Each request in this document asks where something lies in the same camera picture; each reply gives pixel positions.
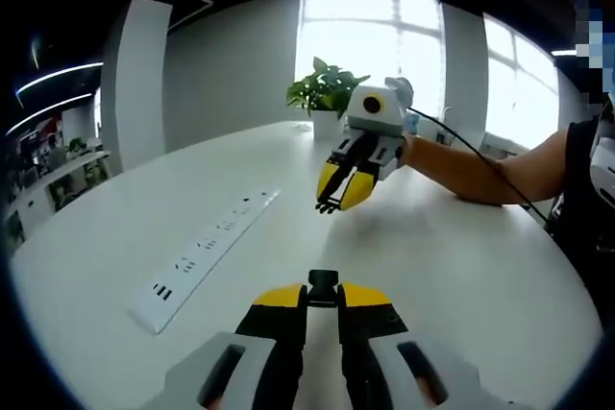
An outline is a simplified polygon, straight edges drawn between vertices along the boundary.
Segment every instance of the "table surface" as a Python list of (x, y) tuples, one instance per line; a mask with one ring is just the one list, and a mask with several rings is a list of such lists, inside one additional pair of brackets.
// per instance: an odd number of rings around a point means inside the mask
[(15, 211), (19, 209), (20, 205), (24, 201), (27, 201), (35, 190), (47, 187), (52, 182), (59, 180), (60, 178), (68, 175), (79, 167), (83, 167), (84, 165), (98, 160), (99, 158), (106, 157), (109, 154), (109, 151), (99, 151), (95, 153), (85, 154), (83, 156), (67, 161), (57, 170), (54, 170), (53, 172), (39, 178), (38, 181), (35, 182), (32, 186), (21, 191), (19, 196), (17, 196), (17, 198), (13, 202), (11, 202), (9, 206), (7, 206), (5, 210), (5, 219), (8, 219), (13, 213), (15, 213)]
[[(479, 367), (505, 400), (544, 408), (597, 345), (594, 305), (555, 243), (519, 206), (472, 205), (409, 168), (347, 212), (314, 210), (327, 143), (285, 122), (216, 138), (99, 185), (12, 259), (27, 319), (87, 408), (138, 406), (261, 292), (310, 269), (380, 288), (410, 329)], [(127, 313), (132, 291), (245, 191), (281, 189), (158, 336)], [(350, 408), (333, 310), (308, 314), (295, 408)]]

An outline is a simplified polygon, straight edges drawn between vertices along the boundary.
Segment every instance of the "white pot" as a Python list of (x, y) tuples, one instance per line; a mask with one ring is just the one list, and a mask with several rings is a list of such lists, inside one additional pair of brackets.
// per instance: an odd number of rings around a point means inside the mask
[(335, 139), (342, 135), (342, 119), (337, 118), (334, 110), (313, 110), (314, 139)]

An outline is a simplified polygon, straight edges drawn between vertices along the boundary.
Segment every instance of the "power strip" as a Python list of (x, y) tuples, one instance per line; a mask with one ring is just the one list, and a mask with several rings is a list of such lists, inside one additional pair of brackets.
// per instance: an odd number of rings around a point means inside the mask
[(279, 190), (242, 196), (229, 212), (188, 244), (169, 266), (138, 288), (128, 308), (152, 333), (160, 333), (222, 256), (273, 202)]

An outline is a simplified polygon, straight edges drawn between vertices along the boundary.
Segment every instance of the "black cable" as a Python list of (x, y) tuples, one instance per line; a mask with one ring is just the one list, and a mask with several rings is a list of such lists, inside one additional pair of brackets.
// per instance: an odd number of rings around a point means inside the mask
[(506, 175), (500, 169), (496, 168), (496, 166), (493, 163), (491, 163), (483, 154), (481, 154), (478, 149), (476, 149), (474, 146), (472, 146), (470, 143), (468, 143), (465, 139), (463, 139), (459, 133), (457, 133), (455, 130), (449, 128), (446, 124), (443, 124), (442, 122), (440, 122), (435, 117), (431, 117), (430, 115), (426, 115), (424, 112), (421, 112), (418, 109), (410, 108), (410, 110), (412, 112), (416, 112), (417, 114), (419, 114), (422, 117), (425, 117), (426, 119), (430, 120), (434, 124), (442, 127), (444, 130), (446, 130), (448, 133), (452, 134), (455, 138), (457, 138), (459, 141), (461, 141), (463, 144), (465, 144), (468, 148), (470, 148), (472, 150), (472, 152), (474, 154), (476, 154), (480, 158), (480, 160), (482, 160), (484, 163), (489, 165), (489, 168), (491, 168), (491, 170), (493, 170), (493, 172), (501, 180), (504, 180), (504, 182), (506, 184), (508, 184), (512, 188), (513, 191), (515, 191), (517, 194), (519, 194), (519, 197), (521, 197), (521, 199), (523, 199), (526, 202), (526, 204), (529, 206), (529, 208), (534, 210), (538, 214), (538, 216), (540, 216), (540, 218), (542, 218), (544, 220), (545, 224), (549, 223), (549, 220), (545, 217), (545, 215), (543, 215), (541, 213), (541, 211), (538, 208), (536, 208), (536, 206), (531, 202), (531, 200), (528, 199), (512, 182), (510, 182), (510, 180), (506, 177)]

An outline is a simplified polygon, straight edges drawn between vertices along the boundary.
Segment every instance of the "ceiling light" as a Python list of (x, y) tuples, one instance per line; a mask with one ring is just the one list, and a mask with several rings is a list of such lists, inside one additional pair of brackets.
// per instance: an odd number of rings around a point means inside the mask
[(577, 50), (553, 50), (551, 54), (554, 57), (575, 57)]
[(31, 86), (34, 86), (36, 84), (39, 84), (43, 81), (46, 81), (47, 79), (51, 79), (52, 77), (56, 77), (59, 76), (61, 74), (66, 74), (67, 72), (72, 72), (72, 71), (78, 71), (79, 69), (88, 69), (89, 67), (96, 67), (96, 66), (102, 66), (103, 63), (102, 62), (91, 62), (90, 64), (83, 64), (81, 66), (75, 66), (75, 67), (69, 67), (67, 69), (63, 69), (62, 71), (57, 71), (57, 72), (52, 72), (51, 74), (47, 74), (46, 76), (42, 76), (39, 77), (38, 79), (31, 81), (29, 84), (25, 84), (23, 85), (21, 88), (19, 88), (15, 94), (18, 95), (19, 93), (21, 93), (23, 90), (30, 88)]
[(53, 108), (57, 108), (58, 106), (62, 106), (62, 105), (66, 105), (68, 103), (72, 103), (73, 101), (77, 101), (77, 100), (81, 100), (82, 98), (87, 98), (88, 96), (92, 96), (92, 93), (88, 93), (86, 95), (80, 95), (80, 96), (76, 96), (74, 98), (70, 98), (68, 100), (64, 100), (64, 101), (60, 101), (59, 103), (56, 103), (55, 105), (50, 106), (49, 108), (45, 108), (40, 110), (39, 112), (35, 112), (34, 114), (26, 117), (25, 119), (23, 119), (21, 122), (19, 122), (18, 124), (16, 124), (14, 127), (12, 127), (8, 132), (7, 135), (9, 135), (9, 133), (13, 132), (15, 129), (18, 129), (19, 127), (21, 127), (23, 124), (25, 124), (26, 122), (28, 122), (29, 120), (34, 119), (35, 117), (37, 117), (38, 115), (41, 115), (44, 112), (47, 112), (48, 110), (51, 110)]

